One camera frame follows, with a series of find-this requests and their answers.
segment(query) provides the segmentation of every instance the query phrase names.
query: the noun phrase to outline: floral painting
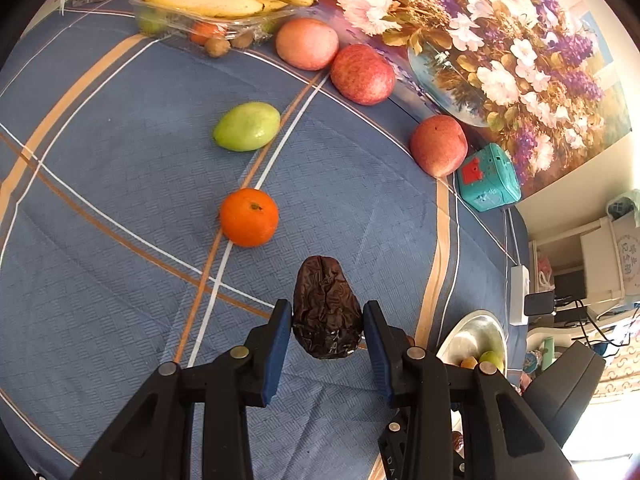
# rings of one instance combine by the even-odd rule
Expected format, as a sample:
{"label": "floral painting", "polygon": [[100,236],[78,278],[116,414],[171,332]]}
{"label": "floral painting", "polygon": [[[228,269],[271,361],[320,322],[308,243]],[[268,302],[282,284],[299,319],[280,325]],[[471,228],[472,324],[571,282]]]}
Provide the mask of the floral painting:
{"label": "floral painting", "polygon": [[630,131],[597,23],[577,0],[320,0],[402,86],[511,157],[524,196]]}

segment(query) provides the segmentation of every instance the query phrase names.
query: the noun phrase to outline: power strip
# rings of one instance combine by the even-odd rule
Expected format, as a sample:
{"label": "power strip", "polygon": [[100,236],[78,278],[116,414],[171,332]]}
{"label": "power strip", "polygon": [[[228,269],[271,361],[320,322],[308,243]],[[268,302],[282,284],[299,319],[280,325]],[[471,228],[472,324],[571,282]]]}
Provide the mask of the power strip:
{"label": "power strip", "polygon": [[524,265],[511,267],[511,306],[509,324],[526,325],[529,317],[524,315],[524,297],[529,293],[529,269]]}

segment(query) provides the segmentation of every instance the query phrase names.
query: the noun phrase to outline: patterned curtain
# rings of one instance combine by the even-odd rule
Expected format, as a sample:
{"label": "patterned curtain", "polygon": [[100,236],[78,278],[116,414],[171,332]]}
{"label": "patterned curtain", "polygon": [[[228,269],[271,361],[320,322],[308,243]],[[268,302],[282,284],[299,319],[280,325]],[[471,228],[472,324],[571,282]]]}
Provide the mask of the patterned curtain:
{"label": "patterned curtain", "polygon": [[615,396],[640,391],[640,319],[631,326],[628,346],[620,349],[604,369],[592,402],[614,400]]}

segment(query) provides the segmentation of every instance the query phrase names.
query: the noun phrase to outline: metal bowl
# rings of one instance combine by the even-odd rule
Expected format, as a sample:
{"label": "metal bowl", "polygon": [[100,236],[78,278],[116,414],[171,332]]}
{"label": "metal bowl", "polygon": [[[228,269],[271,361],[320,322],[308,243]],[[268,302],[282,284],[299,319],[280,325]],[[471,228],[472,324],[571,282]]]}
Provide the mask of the metal bowl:
{"label": "metal bowl", "polygon": [[[476,310],[463,317],[447,335],[436,354],[448,365],[460,366],[462,359],[473,356],[478,359],[484,352],[493,350],[507,367],[507,341],[498,319],[488,310]],[[451,427],[461,431],[460,412],[451,412]]]}

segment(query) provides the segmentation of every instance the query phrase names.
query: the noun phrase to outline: silver rivet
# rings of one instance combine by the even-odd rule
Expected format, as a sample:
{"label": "silver rivet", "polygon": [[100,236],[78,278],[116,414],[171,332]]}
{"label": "silver rivet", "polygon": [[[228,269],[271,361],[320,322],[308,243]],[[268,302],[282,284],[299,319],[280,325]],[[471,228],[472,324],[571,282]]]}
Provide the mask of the silver rivet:
{"label": "silver rivet", "polygon": [[482,361],[480,363],[480,371],[485,375],[493,375],[498,371],[498,368],[489,361]]}
{"label": "silver rivet", "polygon": [[173,361],[167,361],[158,367],[158,373],[166,377],[175,374],[177,369],[178,367]]}
{"label": "silver rivet", "polygon": [[230,351],[229,355],[233,359],[244,359],[249,355],[249,349],[246,346],[234,346]]}
{"label": "silver rivet", "polygon": [[411,359],[424,359],[424,356],[427,355],[427,353],[420,348],[419,346],[412,346],[411,348],[409,348],[406,351],[406,354],[411,358]]}

